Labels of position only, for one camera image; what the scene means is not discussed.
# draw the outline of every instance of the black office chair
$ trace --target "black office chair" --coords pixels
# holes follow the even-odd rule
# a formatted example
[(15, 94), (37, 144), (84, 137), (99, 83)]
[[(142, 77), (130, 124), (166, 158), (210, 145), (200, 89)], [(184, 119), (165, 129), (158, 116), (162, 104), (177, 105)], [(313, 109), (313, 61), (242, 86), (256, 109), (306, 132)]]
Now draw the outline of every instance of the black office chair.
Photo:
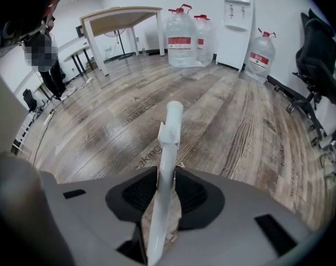
[(318, 134), (318, 137), (312, 141), (316, 145), (323, 135), (311, 101), (314, 100), (315, 110), (322, 96), (326, 96), (336, 105), (336, 81), (333, 78), (336, 61), (336, 42), (333, 39), (334, 31), (332, 28), (319, 19), (311, 9), (309, 9), (309, 16), (301, 13), (301, 18), (305, 39), (303, 47), (296, 54), (298, 72), (293, 73), (293, 75), (306, 83), (311, 93), (305, 98), (283, 85), (275, 86), (275, 90), (282, 89), (285, 93), (294, 96), (291, 104), (286, 109), (288, 113), (292, 113), (294, 108), (299, 106), (310, 116), (313, 122), (312, 129), (316, 129)]

